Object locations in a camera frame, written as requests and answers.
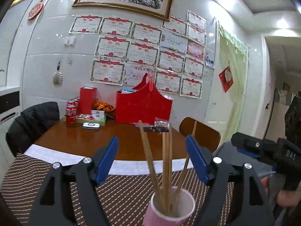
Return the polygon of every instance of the green curtain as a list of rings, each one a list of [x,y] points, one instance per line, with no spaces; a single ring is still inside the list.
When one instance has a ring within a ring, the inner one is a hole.
[[[246,89],[247,67],[248,67],[248,48],[237,38],[230,34],[221,25],[219,25],[220,52],[219,61],[225,69],[230,66],[233,82],[238,83],[237,91],[230,91],[230,98],[234,105],[227,123],[227,133],[223,135],[221,143],[231,140],[239,127],[241,112],[243,108],[244,95]]]

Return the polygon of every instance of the red basket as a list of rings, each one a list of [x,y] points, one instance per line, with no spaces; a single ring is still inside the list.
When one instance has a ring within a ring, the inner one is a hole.
[[[172,100],[166,99],[154,86],[151,74],[146,73],[133,93],[117,92],[115,119],[119,123],[154,124],[155,118],[169,120]]]

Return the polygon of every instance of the person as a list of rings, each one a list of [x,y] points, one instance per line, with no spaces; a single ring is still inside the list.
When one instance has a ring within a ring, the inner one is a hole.
[[[268,177],[261,180],[262,186],[268,192]],[[295,191],[281,190],[277,195],[277,204],[281,207],[296,207],[301,199],[301,183]]]

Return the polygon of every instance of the striped placemat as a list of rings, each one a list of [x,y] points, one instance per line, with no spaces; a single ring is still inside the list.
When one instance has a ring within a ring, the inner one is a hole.
[[[3,179],[1,194],[23,225],[28,224],[35,196],[50,167],[51,164],[47,162],[18,154]],[[181,171],[173,172],[173,184],[177,184],[180,175]],[[162,174],[158,174],[158,177],[161,182]],[[196,210],[186,223],[187,226],[191,226],[197,216],[197,211],[204,202],[208,187],[198,180],[193,168],[188,170],[183,187],[193,195],[196,201]],[[109,175],[96,191],[112,226],[141,226],[154,188],[148,175]],[[77,223],[84,226],[86,223],[74,182],[71,183],[71,193]],[[232,193],[233,184],[229,183],[220,225],[226,223]]]

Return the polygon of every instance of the red box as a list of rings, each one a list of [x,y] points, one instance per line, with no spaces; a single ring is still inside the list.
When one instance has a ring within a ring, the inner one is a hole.
[[[96,96],[96,87],[82,87],[79,92],[78,113],[91,115],[93,100]]]
[[[169,120],[172,100],[166,99],[154,86],[151,74],[146,73],[142,81],[133,87],[137,91],[122,94],[117,92],[115,120],[119,123],[154,124],[155,118]]]

